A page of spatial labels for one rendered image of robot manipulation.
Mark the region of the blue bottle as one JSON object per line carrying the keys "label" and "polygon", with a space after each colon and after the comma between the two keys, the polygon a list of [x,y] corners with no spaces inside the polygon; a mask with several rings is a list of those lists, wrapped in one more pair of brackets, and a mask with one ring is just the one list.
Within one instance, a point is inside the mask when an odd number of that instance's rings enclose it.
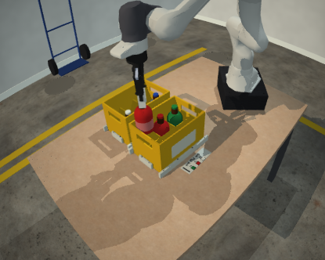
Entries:
{"label": "blue bottle", "polygon": [[[153,99],[152,99],[152,100],[156,99],[158,96],[159,96],[158,93],[155,92],[155,93],[153,94]],[[151,101],[152,101],[152,100],[151,100]]]}

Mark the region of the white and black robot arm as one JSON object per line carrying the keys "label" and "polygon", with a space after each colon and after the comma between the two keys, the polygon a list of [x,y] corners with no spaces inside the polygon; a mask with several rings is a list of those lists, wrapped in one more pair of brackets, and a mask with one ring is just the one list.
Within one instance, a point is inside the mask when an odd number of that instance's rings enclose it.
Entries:
{"label": "white and black robot arm", "polygon": [[[150,32],[168,42],[179,38],[209,1],[184,0],[170,10],[141,1],[125,3],[119,9],[121,41],[110,50],[110,54],[124,59],[146,51],[147,34]],[[269,43],[260,17],[261,4],[262,0],[237,0],[239,17],[231,16],[226,22],[233,45],[233,59],[226,74],[226,83],[237,92],[251,93],[261,81],[252,66],[254,52],[263,52]]]}

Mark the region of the white bottle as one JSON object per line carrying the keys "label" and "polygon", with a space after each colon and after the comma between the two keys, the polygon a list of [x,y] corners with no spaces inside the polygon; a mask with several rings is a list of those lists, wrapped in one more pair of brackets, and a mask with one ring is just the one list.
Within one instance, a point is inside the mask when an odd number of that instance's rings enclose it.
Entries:
{"label": "white bottle", "polygon": [[132,112],[130,110],[126,110],[125,111],[125,117],[127,117],[129,114],[131,114]]}

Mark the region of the white paper pick list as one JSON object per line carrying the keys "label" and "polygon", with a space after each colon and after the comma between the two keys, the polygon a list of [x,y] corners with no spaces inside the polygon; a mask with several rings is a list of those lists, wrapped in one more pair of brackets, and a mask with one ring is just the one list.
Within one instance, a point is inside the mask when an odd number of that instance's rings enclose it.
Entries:
{"label": "white paper pick list", "polygon": [[210,151],[202,148],[199,150],[190,160],[188,160],[181,169],[188,174],[194,171],[209,155],[211,154]]}

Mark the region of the yellow divided crate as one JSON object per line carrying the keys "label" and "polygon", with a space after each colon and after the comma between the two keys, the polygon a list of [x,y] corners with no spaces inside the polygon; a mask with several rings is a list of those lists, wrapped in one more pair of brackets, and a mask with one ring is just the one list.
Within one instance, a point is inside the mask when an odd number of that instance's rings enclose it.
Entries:
{"label": "yellow divided crate", "polygon": [[177,99],[169,98],[151,109],[153,111],[153,123],[157,121],[158,114],[163,114],[164,120],[167,121],[168,113],[172,111],[173,104],[178,106],[183,122],[177,126],[168,122],[170,131],[163,136],[159,136],[154,131],[146,135],[137,129],[135,120],[128,124],[134,153],[137,156],[141,154],[145,157],[158,172],[165,169],[170,163],[204,138],[204,123],[200,116],[197,114],[197,117],[195,117],[183,110],[182,105],[196,113],[192,107]]}
{"label": "yellow divided crate", "polygon": [[[150,87],[159,92],[161,92],[161,90],[148,82],[145,82],[145,85],[146,105],[148,105],[151,109],[160,103],[163,103],[167,99],[163,93],[163,95],[159,95],[159,97],[151,101],[154,92],[150,91]],[[138,106],[137,95],[135,93],[136,91],[134,84],[102,102],[108,130],[110,132],[116,132],[120,137],[123,138],[123,142],[127,145],[132,142],[128,123],[135,120],[134,110]],[[131,110],[133,113],[125,117],[125,110]]]}

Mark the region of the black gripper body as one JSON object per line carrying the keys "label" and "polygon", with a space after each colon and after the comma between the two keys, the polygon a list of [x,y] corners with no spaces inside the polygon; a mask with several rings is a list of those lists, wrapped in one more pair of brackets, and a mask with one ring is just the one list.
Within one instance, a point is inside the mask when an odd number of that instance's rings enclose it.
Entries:
{"label": "black gripper body", "polygon": [[135,69],[138,68],[138,72],[140,75],[141,75],[141,63],[144,63],[146,61],[147,61],[147,51],[126,58],[126,62],[133,65],[134,73],[135,73]]}

